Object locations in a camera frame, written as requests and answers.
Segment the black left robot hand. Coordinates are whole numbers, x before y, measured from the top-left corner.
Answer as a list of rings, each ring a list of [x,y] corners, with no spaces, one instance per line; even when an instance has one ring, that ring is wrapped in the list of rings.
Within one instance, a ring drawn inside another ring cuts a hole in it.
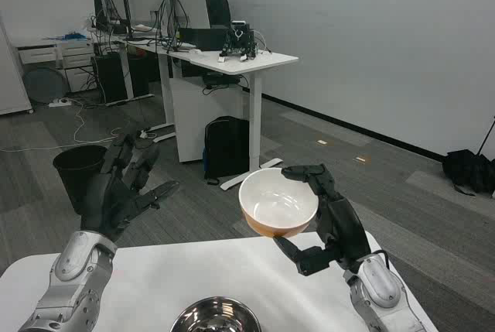
[[[132,220],[149,208],[158,210],[171,197],[179,183],[169,180],[147,193],[141,190],[159,159],[159,146],[153,143],[133,160],[135,137],[119,135],[104,154],[103,165],[91,177],[80,204],[80,229],[102,234],[116,241]]]

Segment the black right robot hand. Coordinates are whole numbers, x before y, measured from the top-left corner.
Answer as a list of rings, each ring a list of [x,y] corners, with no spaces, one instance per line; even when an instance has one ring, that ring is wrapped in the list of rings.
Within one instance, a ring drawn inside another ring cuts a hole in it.
[[[351,203],[335,187],[335,180],[325,165],[290,166],[282,175],[307,183],[318,197],[316,232],[325,245],[300,250],[290,240],[275,237],[282,253],[295,263],[298,272],[310,276],[329,268],[333,261],[344,270],[357,271],[360,259],[371,253],[365,230]]]

